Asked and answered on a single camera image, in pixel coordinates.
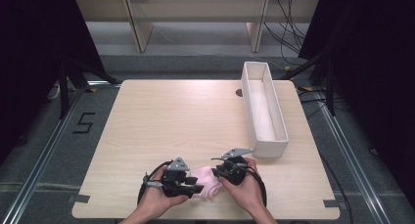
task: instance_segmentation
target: gray floor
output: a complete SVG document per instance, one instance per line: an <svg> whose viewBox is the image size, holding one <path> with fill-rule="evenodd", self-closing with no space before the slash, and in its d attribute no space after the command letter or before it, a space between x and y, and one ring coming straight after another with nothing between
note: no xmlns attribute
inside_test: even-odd
<svg viewBox="0 0 415 224"><path fill-rule="evenodd" d="M282 47L266 30L262 35L260 51L251 52L245 25L242 23L158 23L153 30L145 53L137 53L127 23L88 24L97 49L108 74L118 78L213 78L239 79L244 61L266 61L270 63L274 78L285 72L290 63L303 63L297 54ZM269 25L283 34L278 23ZM306 32L307 24L299 25ZM294 43L293 36L286 37ZM297 86L306 86L309 71L297 76ZM113 220L78 220L71 216L73 203L69 197L76 195L96 145L105 126L117 88L99 88L96 92L83 93L56 150L48 161L36 189L25 207L20 223L114 223ZM316 99L316 93L304 93L301 100ZM414 223L415 212L399 190L385 165L370 154L369 140L360 128L337 89L336 120L358 158L371 186L382 202L391 223ZM311 101L302 104L308 118L316 145L328 161L339 179L352 210L354 223L376 223L362 192L359 190L340 146L332 134L321 102ZM0 167L0 216L7 213L22 183L29 175L37 158L48 142L58 123L59 99L45 104L38 117L25 133L27 144L14 148L8 159ZM85 119L93 122L88 134L73 134L83 130L78 125L84 112L94 112ZM339 203L344 203L339 185L334 175L326 169L333 192ZM282 220L281 223L294 223L295 220ZM342 208L341 217L334 221L305 220L310 223L351 223L347 210Z"/></svg>

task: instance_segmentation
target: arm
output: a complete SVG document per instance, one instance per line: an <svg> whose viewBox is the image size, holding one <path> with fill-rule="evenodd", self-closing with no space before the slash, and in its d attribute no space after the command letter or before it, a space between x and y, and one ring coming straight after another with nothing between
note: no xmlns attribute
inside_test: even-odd
<svg viewBox="0 0 415 224"><path fill-rule="evenodd" d="M248 166L253 168L257 173L255 160L245 157L245 161ZM247 173L244 181L238 186L234 186L223 177L220 177L219 181L222 183L223 187L228 190L238 206L249 213L256 223L277 223L263 204L260 188L251 174Z"/></svg>
<svg viewBox="0 0 415 224"><path fill-rule="evenodd" d="M159 169L153 176L153 180L161 180L162 173L166 167ZM148 187L144 192L143 198L138 203L135 210L125 218L122 224L144 224L162 216L169 208L179 205L189 198L178 196L168 198L161 188Z"/></svg>

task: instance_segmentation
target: black cable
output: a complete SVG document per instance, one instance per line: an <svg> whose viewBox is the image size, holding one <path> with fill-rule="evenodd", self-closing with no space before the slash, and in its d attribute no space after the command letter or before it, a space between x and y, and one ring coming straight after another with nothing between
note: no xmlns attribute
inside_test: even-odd
<svg viewBox="0 0 415 224"><path fill-rule="evenodd" d="M327 168L329 169L330 173L333 175L333 178L335 179L340 192L342 193L343 198L345 199L345 204L346 204L346 208L348 211L348 217L350 219L350 223L352 224L354 222L353 220L353 213L351 212L351 207L350 207L350 203L348 202L348 198L345 194L345 190L343 189L341 183L339 182L339 179L337 178L335 172L333 171L332 167L330 166L329 162L327 161L326 158L323 157L323 155L320 153L320 151L318 151L318 154L320 155L321 159L324 161L324 163L326 164Z"/></svg>
<svg viewBox="0 0 415 224"><path fill-rule="evenodd" d="M296 38L296 39L297 39L297 41L299 42L300 47L302 47L302 42L300 41L300 36L296 33L296 30L295 30L295 27L297 27L297 26L296 26L296 24L293 22L293 16L292 16L292 14L291 14L291 7L292 7L292 5L293 5L293 0L289 0L289 9L290 9L290 11L289 11L289 16L290 16L290 22L291 22L291 29L293 30L293 33L294 33L294 35L295 35L295 38Z"/></svg>
<svg viewBox="0 0 415 224"><path fill-rule="evenodd" d="M311 103L311 102L324 102L326 100L327 99L312 99L312 100L300 100L300 102L302 104L306 104L306 103ZM335 98L333 100L344 100L344 99L342 99L342 98Z"/></svg>
<svg viewBox="0 0 415 224"><path fill-rule="evenodd" d="M211 158L211 159L222 160L224 162L232 164L232 166L237 165L234 162L228 160L227 158L215 157L215 158ZM256 180L256 182L259 185L260 191L261 191L262 202L266 206L266 203L267 203L266 189L265 189L265 184L262 182L262 179L260 178L260 176L256 173L256 171L252 167L247 166L247 168L245 168L245 167L241 167L241 166L238 166L238 165L237 165L237 167L241 170L244 170L244 171L250 173L253 176L253 178Z"/></svg>
<svg viewBox="0 0 415 224"><path fill-rule="evenodd" d="M299 38L297 37L296 30L293 27L293 16L291 15L291 6L292 6L292 4L293 4L293 0L288 0L288 17L287 17L287 19L288 19L289 25L291 27L291 30L293 31L294 41L296 42L298 47L301 47L302 44L301 44Z"/></svg>
<svg viewBox="0 0 415 224"><path fill-rule="evenodd" d="M300 88L298 88L300 91L302 91L301 93L299 93L299 96L306 94L306 93L313 93L313 92L325 92L325 89L319 89L319 90L302 90Z"/></svg>
<svg viewBox="0 0 415 224"><path fill-rule="evenodd" d="M280 6L280 8L281 8L281 10L282 10L282 12L283 12L283 14L284 14L284 17L286 18L286 25L285 25L285 27L284 27L284 32L283 32L283 36L282 36L282 40L284 40L284 36L285 36L285 33L286 33L286 31L287 31L287 26L288 26L288 24L290 23L290 20L289 20L289 18L288 18L288 16L287 16L287 14L286 14L286 12L285 12L285 10L284 10L284 7L281 5L281 2L280 2L280 0L277 0L277 2L278 2L278 4L279 4L279 6ZM295 64L295 63L292 63L292 62L290 62L290 61L288 61L287 59L286 59L286 57L284 56L284 52L283 52L283 45L282 45L282 43L281 43L281 45L280 45L280 50L281 50L281 56L282 56L282 58L288 63L288 64L290 64L290 65L295 65L295 66L300 66L300 64Z"/></svg>
<svg viewBox="0 0 415 224"><path fill-rule="evenodd" d="M166 161L166 162L160 164L155 170L153 170L152 173L150 173L150 175L147 175L147 173L146 173L146 175L143 177L143 184L141 184L140 192L138 193L137 204L143 198L144 192L146 191L146 188L147 188L147 183L150 181L150 179L155 175L155 173L157 171L159 171L159 169L161 169L165 165L171 164L172 162L173 162L173 160L172 161Z"/></svg>
<svg viewBox="0 0 415 224"><path fill-rule="evenodd" d="M293 26L296 28L296 30L301 34L299 35L299 37L301 37L302 39L305 38L305 34L301 32L301 30L299 30L299 28L297 27L297 25L295 23L293 23Z"/></svg>
<svg viewBox="0 0 415 224"><path fill-rule="evenodd" d="M305 36L304 35L302 35L302 33L301 33L301 35L298 35L298 37L300 37L301 39L304 39L305 38Z"/></svg>
<svg viewBox="0 0 415 224"><path fill-rule="evenodd" d="M290 48L292 51L296 52L297 54L300 52L300 50L298 48L296 48L292 44L288 43L287 41L283 40L275 32L273 32L271 30L271 28L268 27L266 22L264 23L264 25L265 25L266 29L269 31L269 33L272 35L272 37L274 37L277 41L279 41L280 43L283 43L285 46L287 46L288 48Z"/></svg>
<svg viewBox="0 0 415 224"><path fill-rule="evenodd" d="M313 113L309 114L306 118L309 119L310 117L312 117L314 114L316 114L318 111L320 111L324 106L326 106L326 104L322 105L320 108L318 108L318 110L314 111Z"/></svg>

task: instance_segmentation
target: wrist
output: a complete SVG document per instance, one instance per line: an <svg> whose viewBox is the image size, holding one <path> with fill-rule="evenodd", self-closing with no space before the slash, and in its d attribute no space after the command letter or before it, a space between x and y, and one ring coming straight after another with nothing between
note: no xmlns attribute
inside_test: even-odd
<svg viewBox="0 0 415 224"><path fill-rule="evenodd" d="M121 224L145 224L151 220L149 212L142 211L141 208L137 207Z"/></svg>
<svg viewBox="0 0 415 224"><path fill-rule="evenodd" d="M264 205L258 205L256 207L247 210L250 216L257 224L275 224L277 221Z"/></svg>

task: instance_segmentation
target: floor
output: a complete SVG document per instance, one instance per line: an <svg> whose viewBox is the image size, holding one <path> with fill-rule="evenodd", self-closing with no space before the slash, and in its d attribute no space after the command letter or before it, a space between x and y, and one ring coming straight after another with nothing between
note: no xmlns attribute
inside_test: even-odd
<svg viewBox="0 0 415 224"><path fill-rule="evenodd" d="M283 25L268 26L279 36L284 34L287 42L296 44L295 37L285 32ZM291 49L282 46L268 30L262 34L259 52L253 53L242 23L157 23L145 53L137 53L125 22L89 22L88 27L107 73L118 79L236 79L240 78L239 69L244 61L269 62L273 76L278 78L285 68L295 68L304 62L294 51L300 44ZM306 34L307 24L298 24L298 28ZM204 67L195 70L191 67L195 64ZM293 81L298 87L306 87L308 76L309 71L305 71ZM100 87L85 93L74 90L71 92L74 108L67 121L58 119L60 103L53 98L56 91L56 88L51 90L50 102L27 129L27 143L17 145L0 167L0 216L6 218L8 210L18 206L20 212L15 220L19 223L114 223L73 218L70 198L80 189L117 88ZM325 98L324 92L299 91L299 96L317 148L327 161L326 171L342 214L332 221L280 223L414 223L414 209L385 165L370 152L370 142L343 100L341 89L336 90L336 116L327 113L324 100L316 101ZM84 115L93 122L90 132L73 134L85 129L78 121L86 112L94 113ZM57 132L59 125L64 129L62 132ZM30 187L28 183L32 183L32 190L26 193L28 199L19 200L22 188Z"/></svg>

